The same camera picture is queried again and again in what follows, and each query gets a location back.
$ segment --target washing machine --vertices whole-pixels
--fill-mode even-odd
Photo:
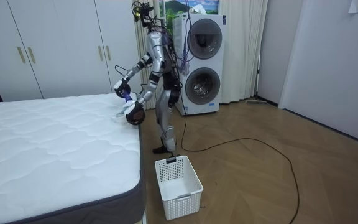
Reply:
[[[224,15],[180,14],[173,20],[173,41],[178,57],[188,46],[188,70],[180,73],[182,100],[175,105],[182,115],[219,110],[223,50],[226,27]]]

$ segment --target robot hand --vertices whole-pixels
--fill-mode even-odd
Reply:
[[[127,121],[131,125],[140,125],[143,123],[146,118],[146,113],[143,109],[143,105],[141,105],[137,101],[128,101],[130,105],[127,106],[124,114],[127,118]]]
[[[114,84],[114,91],[117,93],[117,96],[123,98],[124,92],[130,93],[131,88],[128,85],[128,81],[122,78],[116,84]]]

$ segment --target parquet floor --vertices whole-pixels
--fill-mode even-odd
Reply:
[[[180,147],[185,120],[175,109],[178,152],[190,158],[204,186],[200,211],[165,220],[154,161],[160,146],[154,110],[142,125],[147,181],[147,223],[288,223],[296,191],[288,162],[255,141],[237,141],[205,152]],[[294,223],[358,223],[358,142],[270,105],[245,101],[219,112],[190,116],[184,145],[198,150],[235,138],[257,138],[280,150],[294,165],[300,211]]]

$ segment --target gold handle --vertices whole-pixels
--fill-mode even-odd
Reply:
[[[103,61],[102,48],[99,46],[100,61]]]
[[[109,60],[111,60],[109,46],[106,46],[106,50],[107,50],[107,57],[109,58]]]
[[[20,47],[18,47],[17,50],[19,51],[19,55],[20,55],[20,58],[22,59],[22,62],[25,63],[25,59],[24,59],[24,56],[23,56],[22,49]]]
[[[32,63],[35,63],[35,58],[34,58],[34,54],[32,54],[31,47],[28,47],[28,50],[29,50],[29,52],[30,52],[30,56],[31,56]]]

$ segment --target white wardrobe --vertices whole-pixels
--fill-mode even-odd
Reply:
[[[131,0],[0,0],[4,101],[112,93],[138,52]],[[140,75],[131,80],[139,92]]]

